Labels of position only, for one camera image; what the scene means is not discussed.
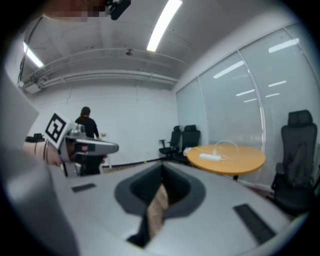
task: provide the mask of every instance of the black shirt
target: black shirt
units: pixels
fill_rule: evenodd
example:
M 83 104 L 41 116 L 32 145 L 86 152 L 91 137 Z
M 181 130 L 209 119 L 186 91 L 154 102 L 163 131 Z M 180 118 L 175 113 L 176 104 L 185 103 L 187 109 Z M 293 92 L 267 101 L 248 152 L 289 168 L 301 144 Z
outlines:
M 99 137 L 99 132 L 97 129 L 96 122 L 88 116 L 80 116 L 75 122 L 79 125 L 83 125 L 85 128 L 85 134 L 87 137 L 94 138 L 94 134 L 96 137 Z

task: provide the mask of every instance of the round wooden table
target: round wooden table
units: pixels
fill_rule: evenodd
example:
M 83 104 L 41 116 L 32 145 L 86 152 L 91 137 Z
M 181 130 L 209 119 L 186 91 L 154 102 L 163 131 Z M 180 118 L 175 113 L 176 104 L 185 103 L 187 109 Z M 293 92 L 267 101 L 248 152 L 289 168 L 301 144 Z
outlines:
M 187 153 L 187 158 L 191 164 L 202 170 L 213 172 L 220 175 L 232 175 L 234 180 L 238 179 L 239 175 L 248 174 L 258 170 L 264 165 L 266 156 L 260 150 L 248 147 L 239 146 L 239 154 L 237 149 L 232 144 L 218 144 L 215 146 L 218 155 L 223 155 L 228 160 L 219 162 L 201 159 L 200 154 L 212 154 L 214 145 L 204 145 L 192 148 Z

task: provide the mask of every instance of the ceiling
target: ceiling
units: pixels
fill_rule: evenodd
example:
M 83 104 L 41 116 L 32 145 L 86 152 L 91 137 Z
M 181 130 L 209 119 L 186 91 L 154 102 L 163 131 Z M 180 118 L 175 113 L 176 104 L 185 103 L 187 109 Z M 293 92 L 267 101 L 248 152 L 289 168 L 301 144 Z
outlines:
M 41 81 L 55 79 L 58 82 L 47 84 L 61 84 L 68 81 L 66 75 L 70 78 L 75 73 L 74 81 L 79 81 L 83 72 L 114 79 L 132 71 L 151 81 L 155 75 L 163 76 L 163 82 L 173 86 L 192 60 L 269 4 L 263 0 L 182 1 L 155 53 L 146 48 L 167 0 L 132 0 L 116 21 L 110 17 L 88 18 L 87 22 L 43 18 L 29 47 L 44 67 L 38 69 L 26 58 L 22 81 L 29 86 L 32 76 L 33 82 L 45 87 Z M 25 40 L 36 23 L 28 25 Z M 128 49 L 133 49 L 132 56 L 126 55 Z

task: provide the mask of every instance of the white power strip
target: white power strip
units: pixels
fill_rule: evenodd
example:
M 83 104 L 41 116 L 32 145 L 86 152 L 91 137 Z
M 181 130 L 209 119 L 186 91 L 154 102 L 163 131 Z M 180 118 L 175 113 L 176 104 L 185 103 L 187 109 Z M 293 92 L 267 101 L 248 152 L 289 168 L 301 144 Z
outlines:
M 221 160 L 221 155 L 214 155 L 214 154 L 201 153 L 199 155 L 199 157 L 201 159 L 206 159 L 206 160 L 213 161 L 213 162 L 220 162 L 220 160 Z

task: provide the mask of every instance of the glass wall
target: glass wall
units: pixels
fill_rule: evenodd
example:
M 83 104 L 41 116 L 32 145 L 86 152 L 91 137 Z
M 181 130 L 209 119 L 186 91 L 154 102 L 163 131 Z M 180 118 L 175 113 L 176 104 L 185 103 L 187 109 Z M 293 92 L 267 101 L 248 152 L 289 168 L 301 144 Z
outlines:
M 298 47 L 285 30 L 274 32 L 240 50 L 252 72 L 261 95 L 265 115 L 265 155 L 259 181 L 271 184 L 276 163 L 283 158 L 281 128 L 288 113 L 309 110 L 320 127 L 320 94 L 315 75 Z
M 230 140 L 262 149 L 260 105 L 248 69 L 236 52 L 200 75 L 209 144 Z M 253 182 L 252 174 L 246 175 Z
M 208 144 L 208 132 L 204 101 L 198 79 L 195 79 L 187 86 L 176 93 L 176 105 L 180 128 L 196 125 L 201 132 L 199 145 Z
M 276 163 L 283 158 L 281 128 L 288 113 L 309 110 L 320 128 L 319 53 L 299 25 L 275 31 L 238 52 L 200 74 L 200 84 L 195 80 L 176 94 L 179 122 L 206 124 L 208 144 L 231 140 L 264 151 L 262 169 L 239 179 L 270 186 Z M 206 115 L 199 108 L 201 101 Z M 198 108 L 190 109 L 194 104 Z

